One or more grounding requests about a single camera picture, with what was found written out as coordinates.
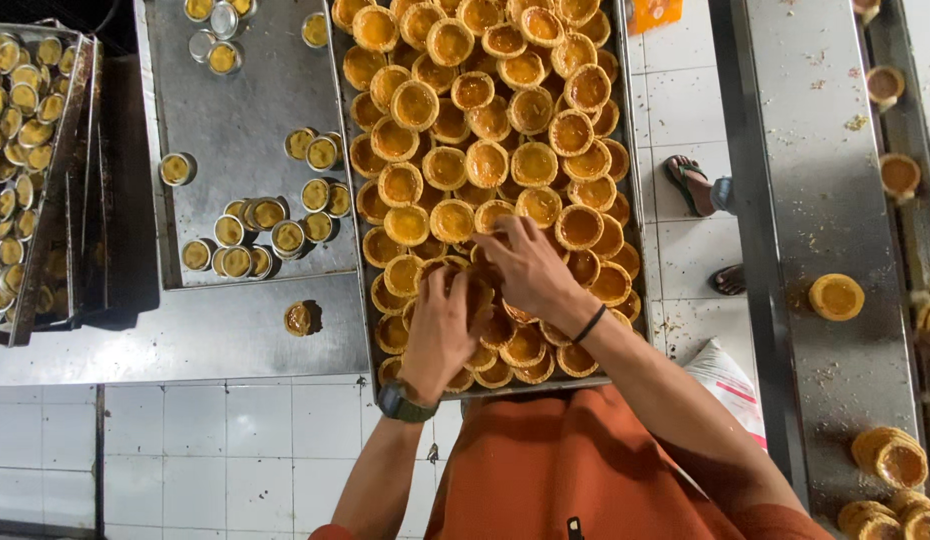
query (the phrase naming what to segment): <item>flip-flop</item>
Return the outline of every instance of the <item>flip-flop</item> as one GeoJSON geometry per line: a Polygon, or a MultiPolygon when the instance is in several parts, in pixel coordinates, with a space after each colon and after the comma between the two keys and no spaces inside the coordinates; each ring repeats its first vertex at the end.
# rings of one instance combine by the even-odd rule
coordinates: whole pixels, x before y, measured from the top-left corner
{"type": "Polygon", "coordinates": [[[668,173],[668,181],[671,182],[675,186],[675,188],[678,190],[678,192],[682,194],[682,197],[685,198],[685,204],[688,205],[688,210],[691,212],[691,215],[695,217],[702,217],[702,215],[698,213],[698,208],[695,207],[695,199],[694,197],[691,196],[691,191],[688,190],[688,178],[685,176],[685,171],[694,171],[702,175],[702,178],[704,178],[705,180],[707,180],[708,177],[705,176],[705,173],[702,172],[700,168],[698,168],[697,166],[691,163],[685,166],[682,165],[681,163],[680,164],[678,163],[678,172],[681,173],[681,176],[676,177],[675,174],[671,172],[671,167],[668,166],[668,162],[670,162],[672,159],[677,161],[679,157],[685,158],[689,162],[691,162],[690,157],[686,157],[684,155],[679,156],[676,153],[674,156],[672,156],[671,158],[669,157],[667,160],[664,161],[664,172],[668,173]]]}
{"type": "Polygon", "coordinates": [[[718,286],[718,281],[715,280],[715,278],[718,277],[718,274],[721,274],[722,272],[727,272],[727,271],[731,270],[732,268],[735,268],[735,266],[740,266],[740,265],[739,265],[739,264],[733,264],[733,265],[731,265],[731,266],[726,266],[726,267],[724,267],[724,268],[722,268],[722,269],[720,269],[720,270],[716,270],[713,274],[711,274],[711,276],[708,278],[708,285],[709,285],[709,287],[711,288],[711,290],[713,290],[714,292],[716,292],[716,293],[718,293],[718,294],[720,294],[720,295],[722,295],[722,296],[738,296],[738,295],[740,295],[740,294],[744,294],[744,293],[746,292],[746,290],[747,290],[747,289],[745,289],[744,287],[743,287],[743,289],[745,289],[745,290],[742,290],[741,292],[739,292],[739,293],[737,293],[737,294],[727,293],[727,292],[721,290],[721,287],[718,286]]]}

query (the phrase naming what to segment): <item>person's left hand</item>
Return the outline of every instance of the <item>person's left hand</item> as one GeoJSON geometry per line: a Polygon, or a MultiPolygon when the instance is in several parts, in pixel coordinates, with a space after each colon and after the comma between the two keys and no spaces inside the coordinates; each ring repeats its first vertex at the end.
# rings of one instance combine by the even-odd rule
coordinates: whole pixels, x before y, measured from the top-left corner
{"type": "Polygon", "coordinates": [[[418,394],[409,397],[424,406],[438,402],[484,331],[485,324],[477,322],[468,329],[468,287],[468,273],[449,267],[432,272],[419,286],[399,378],[418,394]]]}

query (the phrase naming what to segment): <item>metal tray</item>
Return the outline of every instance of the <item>metal tray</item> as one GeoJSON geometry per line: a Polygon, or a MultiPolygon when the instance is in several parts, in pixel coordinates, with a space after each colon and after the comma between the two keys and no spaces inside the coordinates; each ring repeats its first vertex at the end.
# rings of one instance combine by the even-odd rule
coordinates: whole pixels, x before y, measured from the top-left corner
{"type": "MultiPolygon", "coordinates": [[[[71,182],[69,176],[77,151],[77,133],[83,116],[86,87],[93,68],[94,42],[93,39],[78,31],[61,27],[0,23],[0,33],[4,31],[20,36],[22,41],[29,45],[30,50],[34,48],[32,45],[40,40],[56,37],[67,45],[74,45],[78,51],[68,94],[65,96],[63,115],[55,132],[51,164],[45,172],[44,188],[35,205],[38,222],[35,225],[35,235],[30,240],[27,250],[24,281],[15,303],[15,322],[0,325],[0,345],[15,347],[28,345],[34,330],[40,330],[56,321],[73,321],[76,315],[73,295],[70,292],[68,312],[64,317],[41,316],[39,317],[41,320],[37,320],[35,307],[39,289],[44,284],[44,267],[54,239],[63,241],[70,261],[76,256],[73,251],[76,247],[73,242],[74,238],[67,225],[70,221],[67,192],[68,184],[71,182]]],[[[67,276],[69,290],[73,289],[76,280],[72,270],[73,266],[69,264],[67,276]]]]}
{"type": "MultiPolygon", "coordinates": [[[[184,242],[213,238],[214,221],[228,202],[282,196],[291,217],[301,219],[306,181],[349,180],[340,166],[316,173],[284,153],[284,139],[291,130],[311,127],[324,133],[341,129],[334,104],[338,93],[329,77],[327,54],[308,47],[301,35],[303,19],[321,9],[319,2],[262,2],[247,28],[232,39],[244,50],[244,64],[225,77],[189,55],[188,39],[207,24],[191,22],[181,0],[135,2],[142,33],[139,43],[144,45],[139,55],[164,290],[254,283],[226,280],[212,271],[185,272],[180,263],[184,242]],[[159,163],[168,152],[195,157],[198,175],[192,183],[171,188],[161,182],[159,163]]],[[[339,222],[333,240],[316,246],[300,260],[281,264],[268,281],[355,272],[354,219],[339,222]]],[[[255,240],[259,245],[270,243],[266,232],[255,240]]]]}
{"type": "MultiPolygon", "coordinates": [[[[348,152],[349,146],[351,145],[351,140],[362,133],[360,129],[354,122],[351,121],[351,117],[346,114],[346,111],[351,105],[351,100],[358,95],[351,85],[343,82],[345,80],[344,73],[342,72],[342,60],[344,59],[345,53],[351,46],[354,45],[354,40],[347,33],[342,32],[336,26],[331,23],[330,16],[330,7],[333,0],[327,0],[325,3],[325,15],[327,20],[328,31],[331,34],[331,40],[328,43],[328,54],[331,55],[331,61],[335,66],[334,79],[335,83],[339,89],[338,103],[341,108],[341,121],[342,121],[342,133],[345,136],[346,144],[346,153],[348,152]]],[[[636,320],[634,327],[643,333],[647,338],[650,338],[652,335],[652,328],[650,324],[650,318],[648,316],[648,302],[645,301],[645,282],[644,276],[647,275],[646,261],[644,260],[644,212],[641,206],[641,186],[638,172],[638,156],[636,154],[636,148],[634,141],[630,134],[635,132],[634,130],[634,117],[633,117],[633,103],[632,103],[632,90],[631,90],[631,69],[629,68],[629,56],[628,56],[628,40],[627,40],[627,30],[626,30],[626,17],[625,17],[625,6],[622,3],[622,0],[608,0],[603,3],[602,9],[605,14],[609,17],[609,20],[612,24],[612,35],[609,38],[608,42],[605,44],[604,48],[615,53],[618,57],[620,63],[620,73],[618,80],[615,82],[612,88],[612,97],[620,105],[620,120],[618,127],[611,135],[611,139],[621,142],[625,148],[628,150],[630,157],[630,167],[628,176],[618,183],[618,190],[621,191],[626,198],[628,199],[629,204],[631,205],[632,215],[628,224],[624,229],[625,240],[631,243],[635,248],[642,254],[642,272],[639,273],[639,276],[635,279],[633,284],[634,289],[639,292],[639,297],[642,303],[642,310],[639,313],[639,319],[636,320]]],[[[356,187],[360,186],[365,182],[365,179],[361,177],[357,172],[351,169],[351,161],[347,159],[348,166],[346,173],[351,180],[351,183],[356,187]]],[[[360,238],[371,228],[372,226],[368,223],[365,223],[364,220],[359,220],[358,232],[359,232],[359,241],[360,238]]],[[[367,286],[370,284],[375,277],[380,274],[382,271],[374,266],[366,264],[362,259],[361,271],[358,272],[359,283],[362,287],[362,311],[367,323],[368,329],[368,338],[366,339],[368,343],[368,358],[369,358],[369,369],[372,374],[371,384],[375,390],[375,396],[377,396],[379,390],[378,378],[376,376],[377,368],[381,362],[383,362],[389,354],[386,354],[384,351],[380,350],[375,345],[375,325],[377,325],[378,320],[381,318],[381,313],[375,308],[374,304],[371,301],[371,297],[368,294],[367,286]]],[[[536,385],[526,385],[519,381],[513,381],[509,383],[507,387],[489,389],[474,384],[469,390],[461,394],[446,394],[443,399],[447,400],[456,400],[467,397],[474,396],[488,396],[488,395],[503,395],[503,394],[517,394],[525,392],[541,392],[546,390],[554,390],[559,388],[583,388],[583,387],[593,387],[598,385],[607,384],[610,380],[607,376],[600,373],[600,371],[595,372],[595,374],[583,378],[570,377],[569,375],[561,372],[561,370],[556,369],[555,373],[551,378],[541,384],[536,385]]]]}

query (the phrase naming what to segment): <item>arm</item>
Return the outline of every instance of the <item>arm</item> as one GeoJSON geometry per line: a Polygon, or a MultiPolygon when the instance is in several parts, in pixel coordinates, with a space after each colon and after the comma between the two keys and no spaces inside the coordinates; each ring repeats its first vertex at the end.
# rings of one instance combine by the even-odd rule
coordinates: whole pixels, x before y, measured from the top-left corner
{"type": "MultiPolygon", "coordinates": [[[[509,304],[577,336],[601,301],[582,289],[534,222],[500,218],[511,249],[476,238],[504,278],[509,304]]],[[[723,405],[663,354],[605,313],[581,345],[641,423],[726,513],[782,504],[805,513],[768,455],[723,405]]]]}
{"type": "MultiPolygon", "coordinates": [[[[450,268],[422,281],[399,370],[415,403],[432,407],[478,345],[483,325],[468,330],[468,274],[450,268]]],[[[382,417],[351,470],[331,522],[355,538],[395,538],[408,505],[422,424],[382,417]]]]}

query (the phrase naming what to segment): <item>orange shirt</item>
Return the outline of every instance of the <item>orange shirt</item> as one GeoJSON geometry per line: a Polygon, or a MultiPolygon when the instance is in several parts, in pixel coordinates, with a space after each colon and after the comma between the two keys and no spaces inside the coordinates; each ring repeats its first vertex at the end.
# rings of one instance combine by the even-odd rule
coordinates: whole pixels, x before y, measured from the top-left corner
{"type": "MultiPolygon", "coordinates": [[[[681,475],[615,387],[473,406],[425,538],[831,538],[784,506],[726,516],[681,475]]],[[[351,534],[327,525],[315,540],[351,534]]]]}

